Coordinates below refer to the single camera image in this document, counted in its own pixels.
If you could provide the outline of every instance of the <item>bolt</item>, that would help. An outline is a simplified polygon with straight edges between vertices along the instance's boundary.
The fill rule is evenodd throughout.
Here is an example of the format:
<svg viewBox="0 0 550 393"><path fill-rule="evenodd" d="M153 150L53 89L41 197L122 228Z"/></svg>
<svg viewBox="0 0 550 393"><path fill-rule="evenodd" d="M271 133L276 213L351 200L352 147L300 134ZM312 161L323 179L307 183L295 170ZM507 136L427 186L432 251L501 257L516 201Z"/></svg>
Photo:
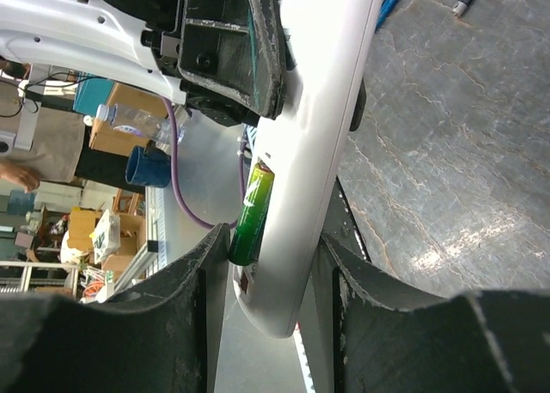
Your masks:
<svg viewBox="0 0 550 393"><path fill-rule="evenodd" d="M200 53L196 60L197 66L201 69L208 69L212 66L212 60L206 53Z"/></svg>

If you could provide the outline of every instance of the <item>blue mug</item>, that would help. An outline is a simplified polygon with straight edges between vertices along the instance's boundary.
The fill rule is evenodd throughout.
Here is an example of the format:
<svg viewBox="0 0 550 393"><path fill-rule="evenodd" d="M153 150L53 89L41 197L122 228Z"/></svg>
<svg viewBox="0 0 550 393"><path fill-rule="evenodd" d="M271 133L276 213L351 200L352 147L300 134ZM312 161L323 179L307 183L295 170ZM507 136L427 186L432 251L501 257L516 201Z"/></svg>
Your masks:
<svg viewBox="0 0 550 393"><path fill-rule="evenodd" d="M155 147L134 146L125 176L132 185L165 188L172 179L170 156Z"/></svg>

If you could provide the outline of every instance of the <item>bottle cap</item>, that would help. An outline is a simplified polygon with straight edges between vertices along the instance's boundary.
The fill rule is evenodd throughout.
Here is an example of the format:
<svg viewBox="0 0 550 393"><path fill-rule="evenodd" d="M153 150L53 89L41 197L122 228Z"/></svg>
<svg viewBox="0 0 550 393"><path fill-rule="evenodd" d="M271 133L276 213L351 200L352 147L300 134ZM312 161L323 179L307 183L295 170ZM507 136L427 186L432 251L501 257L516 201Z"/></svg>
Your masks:
<svg viewBox="0 0 550 393"><path fill-rule="evenodd" d="M100 104L97 107L95 118L97 120L102 120L103 122L111 122L115 114L116 114L115 107L108 107L107 105Z"/></svg>
<svg viewBox="0 0 550 393"><path fill-rule="evenodd" d="M82 120L84 121L85 126L94 126L95 118L93 116L86 115Z"/></svg>

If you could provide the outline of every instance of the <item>person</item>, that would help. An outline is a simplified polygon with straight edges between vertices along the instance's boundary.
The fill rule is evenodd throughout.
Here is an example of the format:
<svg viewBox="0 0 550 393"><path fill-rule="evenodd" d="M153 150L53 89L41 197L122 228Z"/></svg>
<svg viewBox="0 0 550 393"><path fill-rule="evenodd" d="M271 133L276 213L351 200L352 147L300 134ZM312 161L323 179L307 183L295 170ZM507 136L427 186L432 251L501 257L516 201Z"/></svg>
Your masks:
<svg viewBox="0 0 550 393"><path fill-rule="evenodd" d="M18 64L17 62L9 62L0 57L0 69L6 74L14 77L15 79L26 79L30 68L25 64Z"/></svg>
<svg viewBox="0 0 550 393"><path fill-rule="evenodd" d="M6 64L0 59L0 69ZM0 115L5 117L0 118L0 131L17 133L21 114L8 116L17 111L19 102L14 81L0 77ZM23 107L34 105L27 101ZM31 150L14 149L6 157L0 157L0 178L23 187L26 192L37 189L40 181L69 183L78 177L144 194L144 187L125 180L128 157L91 150L90 134L91 128L84 125L80 114L42 108Z"/></svg>

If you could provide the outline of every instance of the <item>plastic water bottle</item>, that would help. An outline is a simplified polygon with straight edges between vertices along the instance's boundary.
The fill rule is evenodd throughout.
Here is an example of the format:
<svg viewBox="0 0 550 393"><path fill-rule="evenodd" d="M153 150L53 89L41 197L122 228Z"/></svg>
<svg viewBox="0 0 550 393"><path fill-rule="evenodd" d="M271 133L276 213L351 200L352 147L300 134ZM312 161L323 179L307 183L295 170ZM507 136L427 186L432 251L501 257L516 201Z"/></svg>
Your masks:
<svg viewBox="0 0 550 393"><path fill-rule="evenodd" d="M115 131L138 135L160 144L170 144L172 138L170 120L126 105L118 103L111 107L100 105L97 108L95 118L107 122ZM178 144L183 139L184 124L185 117L176 118Z"/></svg>

